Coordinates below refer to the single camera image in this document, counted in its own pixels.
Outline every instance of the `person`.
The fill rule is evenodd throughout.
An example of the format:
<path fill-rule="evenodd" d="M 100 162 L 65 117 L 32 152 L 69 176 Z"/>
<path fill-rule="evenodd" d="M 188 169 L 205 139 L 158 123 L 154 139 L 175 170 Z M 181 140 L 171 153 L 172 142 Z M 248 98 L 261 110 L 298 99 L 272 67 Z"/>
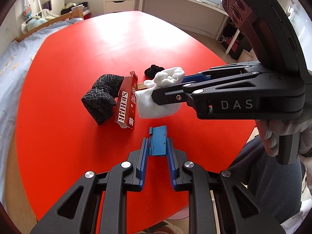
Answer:
<path fill-rule="evenodd" d="M 305 104 L 302 114 L 291 120 L 256 120 L 259 136 L 246 143 L 228 170 L 293 234 L 309 212 L 312 201 L 301 208 L 302 180 L 307 173 L 307 187 L 312 194 L 312 104 Z M 300 133 L 298 159 L 280 165 L 277 135 Z M 180 234 L 182 231 L 163 223 L 153 233 Z"/>

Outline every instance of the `blue gripper pad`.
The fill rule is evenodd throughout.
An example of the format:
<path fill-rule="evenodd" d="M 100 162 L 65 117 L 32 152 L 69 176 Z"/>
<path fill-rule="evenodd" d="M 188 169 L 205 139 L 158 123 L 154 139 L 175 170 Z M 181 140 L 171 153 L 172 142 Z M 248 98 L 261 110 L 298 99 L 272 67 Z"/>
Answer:
<path fill-rule="evenodd" d="M 146 177 L 146 167 L 147 167 L 147 157 L 148 157 L 148 139 L 145 141 L 144 150 L 142 154 L 142 162 L 140 168 L 140 182 L 139 187 L 142 190 L 145 184 L 145 177 Z"/>
<path fill-rule="evenodd" d="M 167 155 L 167 126 L 149 128 L 149 156 Z"/>
<path fill-rule="evenodd" d="M 176 177 L 176 168 L 174 165 L 174 158 L 172 155 L 170 140 L 167 139 L 167 162 L 168 162 L 168 168 L 169 168 L 169 175 L 170 175 L 170 182 L 172 185 L 172 188 L 175 190 L 177 186 L 177 181 L 175 179 Z"/>
<path fill-rule="evenodd" d="M 196 83 L 206 82 L 210 80 L 210 76 L 205 76 L 203 74 L 195 74 L 185 76 L 182 83 L 189 83 L 195 81 Z"/>

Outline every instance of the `black scrunchie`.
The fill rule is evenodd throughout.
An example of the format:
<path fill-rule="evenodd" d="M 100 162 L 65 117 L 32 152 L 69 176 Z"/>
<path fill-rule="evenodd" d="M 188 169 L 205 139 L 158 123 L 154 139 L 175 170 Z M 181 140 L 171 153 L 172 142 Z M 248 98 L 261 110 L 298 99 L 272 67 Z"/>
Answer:
<path fill-rule="evenodd" d="M 114 98 L 118 97 L 123 80 L 123 76 L 105 74 L 82 97 L 83 105 L 98 125 L 113 116 L 113 106 L 117 105 Z"/>
<path fill-rule="evenodd" d="M 154 79 L 157 72 L 163 71 L 164 68 L 163 67 L 159 67 L 155 64 L 152 64 L 150 68 L 147 68 L 144 71 L 144 74 L 146 75 L 146 77 L 150 78 L 150 79 Z"/>

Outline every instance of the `baseboard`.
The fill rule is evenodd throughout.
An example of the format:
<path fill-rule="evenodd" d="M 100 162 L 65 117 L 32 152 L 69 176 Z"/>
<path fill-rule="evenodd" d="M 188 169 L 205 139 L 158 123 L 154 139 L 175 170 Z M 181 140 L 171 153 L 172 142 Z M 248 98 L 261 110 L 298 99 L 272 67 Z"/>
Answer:
<path fill-rule="evenodd" d="M 190 32 L 195 32 L 195 33 L 198 33 L 198 34 L 201 34 L 201 35 L 204 35 L 204 36 L 207 36 L 207 37 L 210 37 L 212 39 L 215 39 L 216 38 L 216 35 L 215 34 L 211 34 L 209 32 L 205 32 L 205 31 L 202 31 L 202 30 L 199 30 L 199 29 L 196 29 L 196 28 L 192 28 L 192 27 L 189 27 L 189 26 L 184 26 L 184 25 L 180 25 L 180 24 L 176 24 L 176 23 L 171 23 L 172 25 L 178 27 L 179 29 L 181 30 L 186 30 L 186 31 L 190 31 Z"/>

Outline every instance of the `white glove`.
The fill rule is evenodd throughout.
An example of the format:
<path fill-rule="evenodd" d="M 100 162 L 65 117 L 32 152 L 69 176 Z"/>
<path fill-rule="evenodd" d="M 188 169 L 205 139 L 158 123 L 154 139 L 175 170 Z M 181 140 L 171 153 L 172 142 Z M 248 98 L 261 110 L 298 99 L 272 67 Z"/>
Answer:
<path fill-rule="evenodd" d="M 174 67 L 158 72 L 153 80 L 145 80 L 144 85 L 147 89 L 135 92 L 139 116 L 142 119 L 158 119 L 171 116 L 179 111 L 182 103 L 157 105 L 152 100 L 152 92 L 159 88 L 182 83 L 184 75 L 181 67 Z"/>
<path fill-rule="evenodd" d="M 305 104 L 302 114 L 291 120 L 256 120 L 259 135 L 269 156 L 278 154 L 276 135 L 300 133 L 298 155 L 307 168 L 307 186 L 312 195 L 312 103 Z"/>

